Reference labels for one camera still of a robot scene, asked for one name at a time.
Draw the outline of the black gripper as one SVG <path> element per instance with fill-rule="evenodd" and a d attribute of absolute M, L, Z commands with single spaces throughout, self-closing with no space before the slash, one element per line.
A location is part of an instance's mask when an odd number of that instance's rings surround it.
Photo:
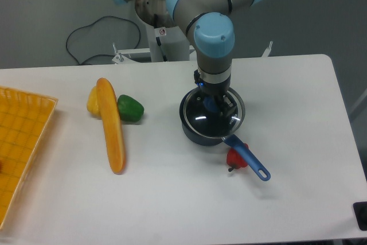
<path fill-rule="evenodd" d="M 226 118 L 238 113 L 236 100 L 231 94 L 226 93 L 231 83 L 230 68 L 218 74 L 207 73 L 198 68 L 194 71 L 194 82 L 202 92 L 214 96 L 218 110 Z"/>

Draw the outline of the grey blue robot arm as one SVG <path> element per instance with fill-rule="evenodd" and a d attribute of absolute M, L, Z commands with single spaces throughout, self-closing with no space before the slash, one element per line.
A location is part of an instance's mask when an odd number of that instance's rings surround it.
<path fill-rule="evenodd" d="M 115 0 L 126 3 L 131 0 Z M 262 0 L 165 0 L 165 8 L 197 54 L 196 85 L 222 110 L 231 81 L 235 31 L 229 15 Z"/>

